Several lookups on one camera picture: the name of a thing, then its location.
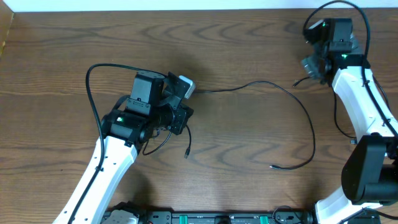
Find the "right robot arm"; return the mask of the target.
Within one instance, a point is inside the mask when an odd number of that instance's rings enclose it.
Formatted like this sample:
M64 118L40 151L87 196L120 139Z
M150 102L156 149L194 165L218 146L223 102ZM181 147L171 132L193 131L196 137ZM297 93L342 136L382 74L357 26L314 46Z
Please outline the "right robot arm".
M340 187L315 204L317 223L345 223L397 202L397 120L377 90L351 19L323 19L303 34L314 48L304 69L340 97L356 135Z

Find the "cardboard panel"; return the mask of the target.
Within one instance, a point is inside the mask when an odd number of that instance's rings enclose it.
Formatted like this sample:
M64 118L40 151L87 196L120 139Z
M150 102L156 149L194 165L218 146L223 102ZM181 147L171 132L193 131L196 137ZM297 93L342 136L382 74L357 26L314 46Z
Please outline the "cardboard panel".
M0 55L3 54L6 40L14 18L14 12L1 0L0 5Z

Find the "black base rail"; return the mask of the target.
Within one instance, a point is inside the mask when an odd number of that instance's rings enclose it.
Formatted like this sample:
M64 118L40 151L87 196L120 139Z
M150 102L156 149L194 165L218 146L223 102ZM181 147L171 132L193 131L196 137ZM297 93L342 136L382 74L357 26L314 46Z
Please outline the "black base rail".
M282 206L271 212L175 212L168 208L145 210L131 202L106 212L101 223L123 224L300 224L316 223L315 214Z

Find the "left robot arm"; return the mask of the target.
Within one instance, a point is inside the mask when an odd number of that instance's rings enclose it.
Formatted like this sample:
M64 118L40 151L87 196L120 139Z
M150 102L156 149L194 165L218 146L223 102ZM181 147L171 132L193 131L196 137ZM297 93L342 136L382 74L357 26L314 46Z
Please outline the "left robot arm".
M182 133L193 114L182 100L194 89L194 82L183 75L139 70L131 94L101 120L90 163L55 222L99 223L123 175L154 131Z

